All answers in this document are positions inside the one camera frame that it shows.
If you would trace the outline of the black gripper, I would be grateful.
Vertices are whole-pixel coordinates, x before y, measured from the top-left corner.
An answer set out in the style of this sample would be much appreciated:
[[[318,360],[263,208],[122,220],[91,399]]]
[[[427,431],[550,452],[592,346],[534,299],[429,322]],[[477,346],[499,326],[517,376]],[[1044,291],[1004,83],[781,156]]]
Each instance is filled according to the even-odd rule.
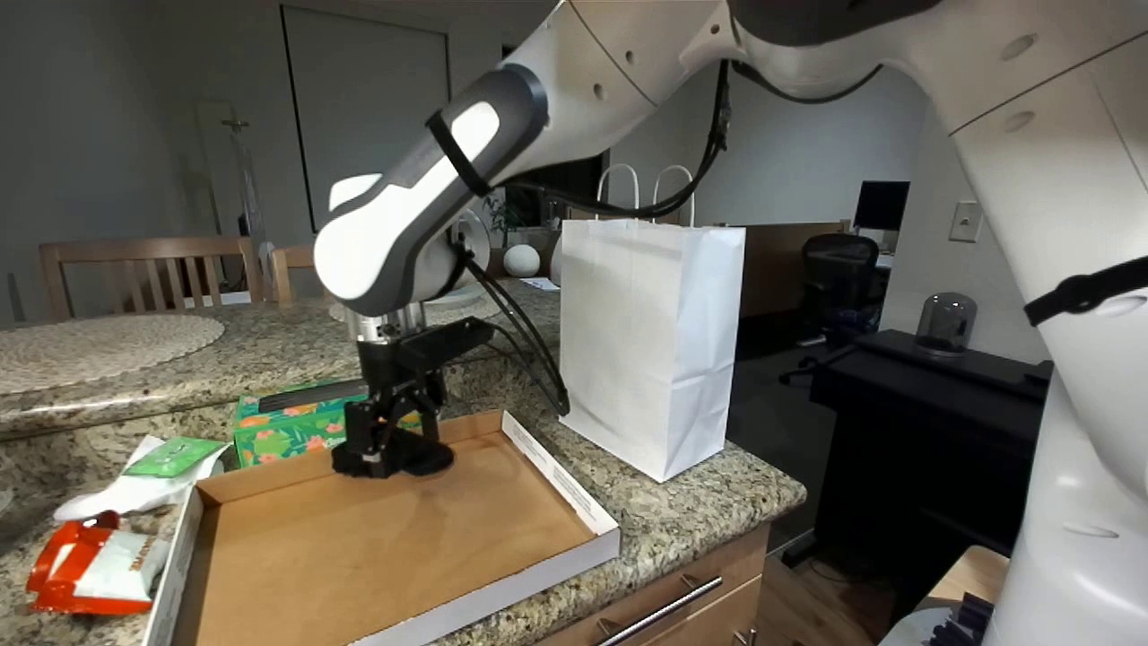
[[[440,471],[439,407],[444,405],[444,367],[493,339],[496,326],[463,316],[444,326],[412,326],[399,312],[356,316],[360,370],[365,399],[346,407],[346,462],[372,471],[395,444],[401,471]]]

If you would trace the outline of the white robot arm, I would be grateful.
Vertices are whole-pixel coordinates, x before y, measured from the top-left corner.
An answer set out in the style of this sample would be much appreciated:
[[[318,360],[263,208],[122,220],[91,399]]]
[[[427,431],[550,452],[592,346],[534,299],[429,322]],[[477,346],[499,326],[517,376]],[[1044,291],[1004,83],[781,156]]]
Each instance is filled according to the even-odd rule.
[[[1148,646],[1148,0],[555,0],[401,162],[329,187],[318,283],[361,316],[429,299],[471,197],[719,65],[788,105],[880,72],[929,100],[1050,360],[984,646]]]

